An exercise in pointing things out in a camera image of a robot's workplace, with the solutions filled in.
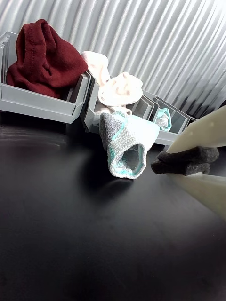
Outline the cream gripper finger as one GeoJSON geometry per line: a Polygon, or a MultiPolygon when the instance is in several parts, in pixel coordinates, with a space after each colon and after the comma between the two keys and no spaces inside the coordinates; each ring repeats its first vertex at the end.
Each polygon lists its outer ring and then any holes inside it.
{"type": "Polygon", "coordinates": [[[166,152],[158,155],[158,160],[167,163],[206,161],[214,148],[226,145],[226,107],[191,123],[166,152]]]}
{"type": "Polygon", "coordinates": [[[155,174],[167,174],[179,187],[208,209],[226,218],[226,178],[205,174],[209,164],[183,164],[179,167],[160,161],[151,164],[155,174]]]}

